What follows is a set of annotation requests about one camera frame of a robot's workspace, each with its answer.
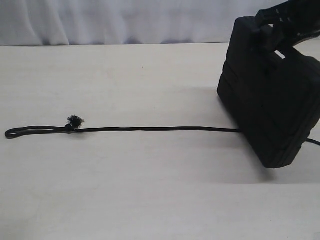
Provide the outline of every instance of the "black cable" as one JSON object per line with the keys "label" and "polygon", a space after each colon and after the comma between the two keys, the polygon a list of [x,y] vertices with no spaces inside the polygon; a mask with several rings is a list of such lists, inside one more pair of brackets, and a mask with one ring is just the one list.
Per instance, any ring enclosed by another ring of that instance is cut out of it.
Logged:
{"label": "black cable", "polygon": [[[78,116],[68,118],[68,124],[64,127],[58,126],[27,126],[13,128],[5,132],[7,139],[15,139],[26,135],[60,134],[60,133],[94,133],[94,132],[169,132],[169,131],[206,131],[221,133],[241,133],[239,129],[206,127],[206,126],[168,126],[168,127],[99,127],[79,129],[84,120]],[[306,142],[320,146],[320,142],[307,139]]]}

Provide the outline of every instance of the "knot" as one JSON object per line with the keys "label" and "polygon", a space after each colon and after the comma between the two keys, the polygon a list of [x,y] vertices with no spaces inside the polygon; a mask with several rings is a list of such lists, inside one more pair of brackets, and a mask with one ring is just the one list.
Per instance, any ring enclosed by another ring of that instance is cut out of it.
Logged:
{"label": "knot", "polygon": [[70,124],[68,123],[67,125],[64,126],[65,128],[65,131],[69,134],[71,133],[73,130],[75,130],[75,128]]}

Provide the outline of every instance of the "black cord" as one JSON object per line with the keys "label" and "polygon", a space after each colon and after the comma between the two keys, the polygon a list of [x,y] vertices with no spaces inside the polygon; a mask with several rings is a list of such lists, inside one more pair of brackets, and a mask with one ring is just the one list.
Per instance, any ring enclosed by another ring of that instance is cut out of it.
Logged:
{"label": "black cord", "polygon": [[[58,126],[27,126],[13,128],[5,132],[7,139],[15,139],[26,135],[60,134],[60,133],[94,133],[94,132],[169,132],[169,131],[206,131],[221,133],[241,133],[239,129],[206,127],[206,126],[168,126],[168,127],[99,127],[79,129],[84,120],[78,116],[68,118],[68,124],[64,127]],[[307,139],[306,142],[320,146],[320,141]]]}

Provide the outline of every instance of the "white backdrop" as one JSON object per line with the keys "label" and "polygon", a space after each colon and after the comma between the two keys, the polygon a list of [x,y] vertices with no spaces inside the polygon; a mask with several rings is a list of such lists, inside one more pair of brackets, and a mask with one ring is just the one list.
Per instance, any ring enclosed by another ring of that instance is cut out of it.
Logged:
{"label": "white backdrop", "polygon": [[0,45],[228,42],[236,18],[285,0],[0,0]]}

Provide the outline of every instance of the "white table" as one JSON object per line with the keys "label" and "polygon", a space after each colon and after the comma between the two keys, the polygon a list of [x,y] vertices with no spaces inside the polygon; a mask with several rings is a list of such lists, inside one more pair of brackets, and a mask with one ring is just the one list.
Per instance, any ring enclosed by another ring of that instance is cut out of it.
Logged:
{"label": "white table", "polygon": [[[233,128],[216,93],[227,48],[0,47],[0,131],[73,114],[84,128]],[[317,41],[299,49],[320,59]],[[2,135],[0,239],[317,239],[319,155],[306,143],[266,170],[234,133]]]}

